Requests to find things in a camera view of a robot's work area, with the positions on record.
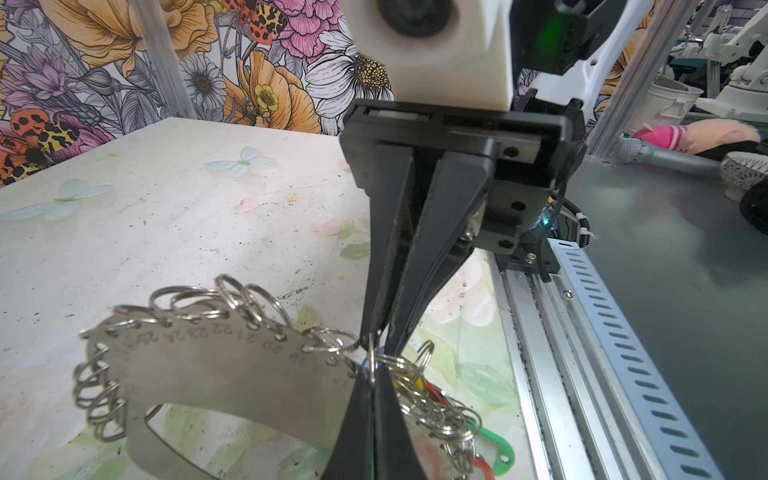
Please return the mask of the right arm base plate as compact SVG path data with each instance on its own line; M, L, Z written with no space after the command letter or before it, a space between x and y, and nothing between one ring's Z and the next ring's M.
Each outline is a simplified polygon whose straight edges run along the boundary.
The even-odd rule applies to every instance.
M526 274L541 274L546 271L549 275L560 272L561 265L547 240L542 245L538 244L539 237L548 227L541 221L537 225L519 236L517 246L510 254L495 256L497 265L501 271L514 270Z

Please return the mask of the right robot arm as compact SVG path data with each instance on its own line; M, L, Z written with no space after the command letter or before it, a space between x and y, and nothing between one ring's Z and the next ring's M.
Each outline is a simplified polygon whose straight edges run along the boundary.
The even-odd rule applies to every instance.
M339 137L369 199L365 349L402 352L428 304L476 249L541 245L540 216L581 163L590 80L560 103L517 92L525 70L564 77L620 51L626 1L347 1L361 53L394 96L357 99Z

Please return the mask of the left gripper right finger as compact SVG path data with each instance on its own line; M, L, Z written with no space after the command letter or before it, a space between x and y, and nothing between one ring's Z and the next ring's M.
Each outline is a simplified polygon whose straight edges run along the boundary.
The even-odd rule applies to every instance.
M374 465L379 480L426 479L389 380L374 384Z

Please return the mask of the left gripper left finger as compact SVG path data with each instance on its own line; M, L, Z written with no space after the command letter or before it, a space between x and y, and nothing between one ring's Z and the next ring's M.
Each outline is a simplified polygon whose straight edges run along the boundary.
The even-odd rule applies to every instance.
M373 391L368 375L359 371L342 427L322 480L373 478Z

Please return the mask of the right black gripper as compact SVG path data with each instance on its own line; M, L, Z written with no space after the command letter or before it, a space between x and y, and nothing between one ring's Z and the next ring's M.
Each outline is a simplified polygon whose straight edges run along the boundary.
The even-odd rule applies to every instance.
M384 351L400 355L474 245L511 255L531 241L551 193L583 159L582 107L537 98L508 112L353 102L339 141L370 200L363 347L377 347L390 323ZM409 251L401 239L412 239Z

